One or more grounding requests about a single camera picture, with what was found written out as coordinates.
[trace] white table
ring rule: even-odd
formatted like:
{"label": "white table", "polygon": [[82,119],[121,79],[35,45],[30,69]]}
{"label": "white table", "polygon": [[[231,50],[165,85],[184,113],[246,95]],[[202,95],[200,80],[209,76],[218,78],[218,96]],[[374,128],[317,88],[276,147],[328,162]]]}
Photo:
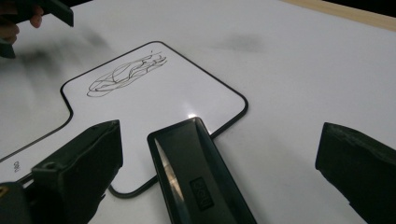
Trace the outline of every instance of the white table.
{"label": "white table", "polygon": [[[364,223],[314,163],[325,121],[396,148],[396,33],[276,0],[117,2],[75,7],[74,28],[20,24],[18,59],[0,59],[1,153],[65,122],[68,79],[160,40],[247,97],[215,143],[259,223]],[[90,223],[169,222],[157,184],[108,193]]]}

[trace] black border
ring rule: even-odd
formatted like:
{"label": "black border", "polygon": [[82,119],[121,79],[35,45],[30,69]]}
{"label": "black border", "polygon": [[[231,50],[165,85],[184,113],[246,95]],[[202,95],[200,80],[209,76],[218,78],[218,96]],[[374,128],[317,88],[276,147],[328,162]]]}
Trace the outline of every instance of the black border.
{"label": "black border", "polygon": [[[52,135],[53,133],[58,132],[59,130],[61,130],[64,126],[66,126],[66,125],[70,122],[70,120],[73,118],[74,112],[73,112],[73,109],[72,109],[71,105],[69,104],[69,101],[67,100],[66,96],[64,95],[64,86],[65,86],[67,83],[69,83],[70,81],[73,81],[73,80],[76,79],[76,78],[82,77],[82,76],[84,76],[84,75],[90,73],[91,71],[93,71],[93,70],[95,70],[95,69],[97,69],[97,68],[99,68],[99,67],[101,67],[101,66],[103,66],[103,65],[106,65],[106,64],[108,64],[108,63],[111,63],[111,62],[117,60],[118,58],[121,58],[121,57],[123,57],[123,56],[125,56],[125,55],[127,55],[127,54],[129,54],[129,53],[131,53],[131,52],[133,52],[133,51],[136,51],[136,50],[141,49],[141,48],[143,48],[143,47],[145,47],[145,46],[147,46],[147,45],[149,45],[149,44],[154,44],[154,43],[162,44],[162,45],[166,46],[167,48],[169,48],[170,50],[172,50],[175,54],[177,54],[178,56],[182,57],[182,58],[185,59],[187,62],[189,62],[189,63],[195,65],[196,67],[198,67],[200,70],[202,70],[202,71],[203,71],[204,73],[206,73],[207,75],[213,77],[217,82],[219,82],[220,84],[224,85],[225,87],[227,87],[228,89],[230,89],[231,91],[233,91],[234,93],[236,93],[237,95],[239,95],[239,96],[244,100],[244,102],[245,102],[245,107],[244,107],[244,109],[243,109],[241,112],[239,112],[239,114],[237,114],[235,117],[233,117],[232,119],[230,119],[230,121],[226,122],[223,126],[219,127],[216,131],[214,131],[212,134],[210,134],[210,137],[211,137],[212,139],[216,138],[219,134],[221,134],[221,133],[224,132],[226,129],[228,129],[231,125],[233,125],[234,123],[236,123],[239,119],[241,119],[241,118],[248,112],[248,100],[247,100],[247,98],[246,98],[244,95],[242,95],[242,94],[239,93],[238,91],[234,90],[233,88],[231,88],[229,85],[225,84],[223,81],[221,81],[221,80],[218,79],[217,77],[214,77],[213,75],[211,75],[210,73],[208,73],[205,69],[203,69],[202,67],[200,67],[198,64],[193,63],[191,60],[187,59],[185,56],[183,56],[182,54],[178,53],[177,51],[175,51],[174,49],[172,49],[171,47],[169,47],[168,45],[166,45],[166,44],[163,43],[162,41],[151,41],[151,42],[148,42],[147,44],[144,44],[144,45],[142,45],[142,46],[140,46],[140,47],[138,47],[138,48],[136,48],[136,49],[132,49],[132,50],[126,52],[126,53],[123,53],[123,54],[121,54],[120,56],[118,56],[118,57],[116,57],[116,58],[114,58],[114,59],[112,59],[112,60],[110,60],[110,61],[108,61],[108,62],[106,62],[106,63],[102,63],[102,64],[100,64],[100,65],[94,67],[93,69],[91,69],[91,70],[89,70],[89,71],[87,71],[87,72],[85,72],[85,73],[83,73],[83,74],[81,74],[81,75],[78,75],[78,76],[73,77],[73,78],[69,79],[68,81],[66,81],[66,82],[62,85],[62,87],[61,87],[61,89],[60,89],[60,93],[61,93],[62,98],[64,99],[64,102],[65,102],[65,104],[66,104],[66,106],[67,106],[67,109],[69,110],[69,113],[70,113],[69,118],[67,119],[67,121],[66,121],[64,124],[62,124],[59,128],[56,128],[55,130],[53,130],[53,131],[51,131],[51,132],[49,132],[49,133],[43,135],[42,137],[39,137],[38,139],[36,139],[36,140],[33,141],[32,143],[30,143],[30,144],[28,144],[28,145],[26,145],[26,146],[24,146],[24,147],[21,147],[20,149],[16,150],[15,152],[13,152],[13,153],[11,153],[11,154],[5,156],[4,158],[0,159],[0,162],[6,161],[7,159],[11,158],[12,156],[14,156],[14,155],[16,155],[16,154],[18,154],[18,153],[24,151],[26,148],[28,148],[28,147],[30,147],[30,146],[32,146],[32,145],[34,145],[34,144],[40,142],[40,141],[43,140],[44,138],[46,138],[46,137]],[[26,181],[28,181],[28,180],[30,179],[30,176],[31,176],[31,175],[28,174],[28,175],[24,176],[23,178],[21,178],[21,179],[18,180],[18,181],[19,181],[19,182],[26,182]],[[111,185],[110,185],[110,187],[109,187],[109,190],[110,190],[110,192],[111,192],[114,196],[116,196],[116,197],[118,197],[118,198],[132,198],[132,197],[135,197],[135,196],[139,195],[140,193],[142,193],[143,191],[145,191],[146,189],[148,189],[148,188],[151,187],[152,185],[154,185],[157,181],[158,181],[158,179],[156,178],[156,176],[154,176],[154,177],[152,177],[146,184],[144,184],[144,185],[141,186],[140,188],[138,188],[138,189],[136,189],[135,191],[130,192],[130,193],[119,193],[119,192],[115,191]]]}

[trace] black marker drawing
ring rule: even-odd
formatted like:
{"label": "black marker drawing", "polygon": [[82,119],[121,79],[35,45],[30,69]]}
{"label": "black marker drawing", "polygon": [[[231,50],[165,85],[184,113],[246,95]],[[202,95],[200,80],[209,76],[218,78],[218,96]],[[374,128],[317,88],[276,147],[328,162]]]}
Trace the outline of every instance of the black marker drawing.
{"label": "black marker drawing", "polygon": [[148,72],[163,66],[166,62],[166,57],[163,57],[161,52],[151,52],[149,56],[122,64],[112,72],[96,79],[89,87],[87,96],[101,97],[114,90],[124,88]]}

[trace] hand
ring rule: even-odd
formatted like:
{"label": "hand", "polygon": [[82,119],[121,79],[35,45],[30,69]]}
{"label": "hand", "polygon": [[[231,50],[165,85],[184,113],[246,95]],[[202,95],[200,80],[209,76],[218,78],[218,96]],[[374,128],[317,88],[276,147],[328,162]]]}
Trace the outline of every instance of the hand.
{"label": "hand", "polygon": [[[34,16],[30,19],[30,23],[33,27],[38,28],[41,25],[41,17],[44,14],[43,8],[34,6],[32,8]],[[2,2],[0,3],[0,38],[13,44],[17,40],[17,34],[20,32],[20,28],[11,21],[8,21],[1,17],[1,15],[17,15],[18,11],[15,3]]]}

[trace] whiteboard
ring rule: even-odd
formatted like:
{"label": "whiteboard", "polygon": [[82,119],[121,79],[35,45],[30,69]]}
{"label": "whiteboard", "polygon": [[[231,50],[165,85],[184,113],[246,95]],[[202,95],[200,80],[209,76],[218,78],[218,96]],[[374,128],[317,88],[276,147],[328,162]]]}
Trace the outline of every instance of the whiteboard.
{"label": "whiteboard", "polygon": [[161,42],[150,42],[67,81],[61,93],[70,110],[69,120],[0,162],[0,182],[23,178],[87,128],[118,119],[124,163],[112,186],[128,193],[156,175],[147,143],[149,133],[200,117],[213,135],[248,109],[245,97]]}

